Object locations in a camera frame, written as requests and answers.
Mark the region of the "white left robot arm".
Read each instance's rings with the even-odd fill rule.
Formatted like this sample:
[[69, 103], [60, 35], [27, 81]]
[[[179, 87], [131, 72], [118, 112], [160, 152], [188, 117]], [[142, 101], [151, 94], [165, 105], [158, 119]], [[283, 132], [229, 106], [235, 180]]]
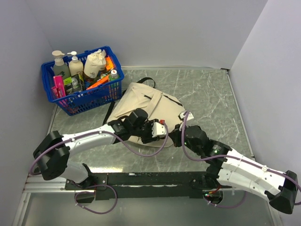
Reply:
[[160, 139], [158, 129], [165, 129], [158, 119], [150, 120], [141, 108], [128, 116], [112, 120], [96, 129], [81, 133], [61, 135], [57, 130], [50, 132], [33, 152], [31, 175], [41, 175], [45, 181], [62, 177], [73, 181], [82, 189], [95, 184], [90, 168], [84, 163], [75, 163], [70, 158], [83, 151], [103, 145], [123, 143], [130, 137], [138, 137], [145, 144]]

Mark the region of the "beige canvas backpack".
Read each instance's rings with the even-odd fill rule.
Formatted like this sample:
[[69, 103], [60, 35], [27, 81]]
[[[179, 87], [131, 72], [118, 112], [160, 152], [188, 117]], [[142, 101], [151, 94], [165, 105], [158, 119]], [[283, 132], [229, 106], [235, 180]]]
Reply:
[[137, 108], [144, 110], [149, 120], [164, 120], [169, 133], [177, 127], [182, 127], [186, 112], [176, 97], [145, 85], [140, 80], [129, 84], [116, 107], [111, 106], [107, 111], [103, 124], [128, 116]]

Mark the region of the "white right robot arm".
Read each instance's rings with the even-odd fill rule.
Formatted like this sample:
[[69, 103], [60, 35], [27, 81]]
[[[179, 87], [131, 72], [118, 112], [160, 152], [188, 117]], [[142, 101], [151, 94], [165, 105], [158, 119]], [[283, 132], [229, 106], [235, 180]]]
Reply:
[[169, 137], [176, 147], [182, 147], [184, 151], [190, 149], [198, 155], [198, 158], [191, 157], [191, 160], [209, 164], [205, 176], [209, 187], [222, 185], [238, 188], [263, 198], [284, 214], [292, 214], [298, 191], [294, 172], [274, 170], [255, 162], [234, 148], [210, 139], [199, 126], [189, 126], [183, 130], [177, 127], [169, 133]]

